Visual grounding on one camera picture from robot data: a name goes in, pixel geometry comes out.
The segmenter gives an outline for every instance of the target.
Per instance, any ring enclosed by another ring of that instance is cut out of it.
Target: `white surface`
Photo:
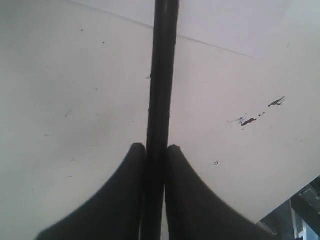
[[[317,9],[292,4],[266,61],[177,39],[169,141],[253,222],[320,175]],[[0,2],[0,239],[33,239],[145,143],[152,34],[75,3]]]
[[[72,0],[148,26],[154,0]],[[255,58],[292,0],[181,0],[178,34]]]

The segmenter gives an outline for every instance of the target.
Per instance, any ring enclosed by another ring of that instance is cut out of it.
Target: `white paper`
[[[155,0],[72,0],[148,26]],[[181,0],[178,34],[260,58],[265,38],[278,26],[292,0]]]

